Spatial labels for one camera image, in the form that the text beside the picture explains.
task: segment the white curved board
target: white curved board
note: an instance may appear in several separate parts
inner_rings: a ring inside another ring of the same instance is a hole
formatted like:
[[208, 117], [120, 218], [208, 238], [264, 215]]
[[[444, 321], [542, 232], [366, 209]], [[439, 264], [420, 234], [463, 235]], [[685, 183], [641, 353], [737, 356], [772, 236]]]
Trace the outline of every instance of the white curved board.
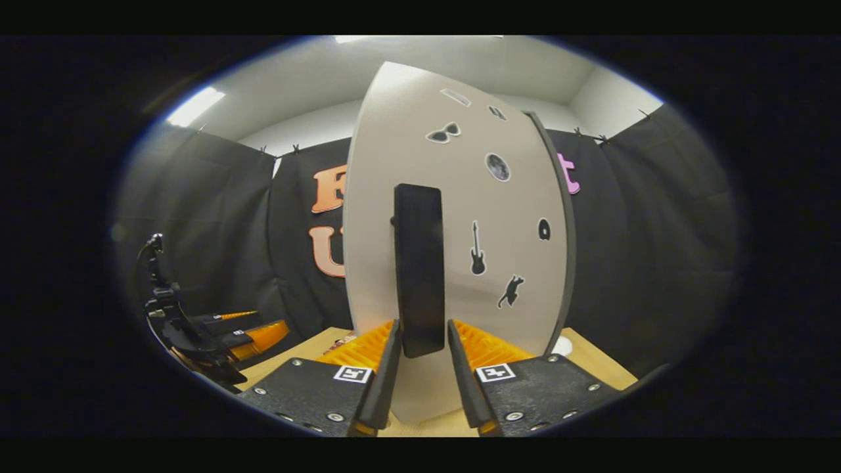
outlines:
[[[384, 63], [362, 102], [346, 175], [344, 262], [357, 332], [399, 317], [389, 219], [394, 187], [409, 183], [442, 193], [446, 319], [544, 354], [567, 283], [554, 159], [520, 110], [447, 77]], [[460, 407], [448, 346], [401, 356], [392, 399], [401, 422]]]

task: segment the ceiling light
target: ceiling light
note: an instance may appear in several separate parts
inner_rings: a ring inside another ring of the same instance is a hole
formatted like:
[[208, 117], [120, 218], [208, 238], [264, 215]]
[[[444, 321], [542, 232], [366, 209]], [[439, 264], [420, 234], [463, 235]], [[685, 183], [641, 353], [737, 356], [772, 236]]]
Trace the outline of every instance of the ceiling light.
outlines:
[[167, 121], [176, 126], [190, 125], [193, 123], [193, 120], [197, 119], [199, 115], [207, 111], [216, 102], [219, 102], [224, 96], [224, 93], [217, 91], [215, 88], [208, 87], [193, 95], [187, 102], [184, 102], [176, 111], [169, 115]]
[[333, 37], [336, 38], [336, 43], [339, 43], [340, 45], [343, 45], [345, 43], [350, 43], [351, 41], [364, 40], [365, 38], [373, 38], [374, 36], [373, 35], [338, 35], [338, 36], [333, 36]]

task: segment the white wall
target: white wall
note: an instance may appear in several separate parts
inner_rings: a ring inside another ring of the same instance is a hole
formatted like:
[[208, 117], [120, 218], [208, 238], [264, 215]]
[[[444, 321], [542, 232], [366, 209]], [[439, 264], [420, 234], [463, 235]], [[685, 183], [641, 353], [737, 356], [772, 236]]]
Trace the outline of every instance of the white wall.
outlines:
[[569, 107], [584, 123], [581, 131], [584, 132], [584, 128], [590, 131], [586, 135], [612, 138], [645, 118], [640, 110], [650, 114], [662, 104], [662, 100], [644, 88], [609, 69], [596, 66]]
[[[535, 100], [533, 98], [496, 95], [495, 97], [520, 110], [535, 112], [549, 130], [573, 131], [580, 127], [588, 135], [587, 127], [568, 108], [558, 104]], [[341, 140], [353, 136], [362, 100], [318, 109], [308, 114], [298, 115], [247, 136], [240, 143], [252, 148], [266, 147], [266, 153], [280, 156], [292, 151], [292, 145], [304, 149], [329, 141]], [[275, 162], [274, 172], [278, 171], [280, 160]]]

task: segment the pink letter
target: pink letter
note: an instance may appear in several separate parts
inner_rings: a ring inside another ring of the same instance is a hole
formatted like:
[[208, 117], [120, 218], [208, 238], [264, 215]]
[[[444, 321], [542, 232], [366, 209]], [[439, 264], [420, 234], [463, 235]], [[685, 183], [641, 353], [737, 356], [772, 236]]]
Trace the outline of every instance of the pink letter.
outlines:
[[575, 164], [571, 161], [563, 159], [561, 153], [558, 153], [558, 159], [561, 160], [561, 167], [563, 168], [563, 176], [567, 179], [567, 187], [570, 194], [577, 194], [581, 190], [581, 184], [574, 183], [569, 180], [569, 172], [567, 169], [575, 169]]

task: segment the white ceiling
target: white ceiling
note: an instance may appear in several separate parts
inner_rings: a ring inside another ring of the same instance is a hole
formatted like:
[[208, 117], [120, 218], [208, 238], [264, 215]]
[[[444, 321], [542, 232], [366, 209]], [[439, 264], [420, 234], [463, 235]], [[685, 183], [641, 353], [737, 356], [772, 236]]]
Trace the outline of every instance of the white ceiling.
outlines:
[[280, 121], [362, 99], [385, 61], [416, 66], [487, 93], [568, 104], [595, 64], [528, 36], [396, 36], [338, 44], [302, 40], [212, 85], [226, 96], [199, 116], [212, 135], [239, 141]]

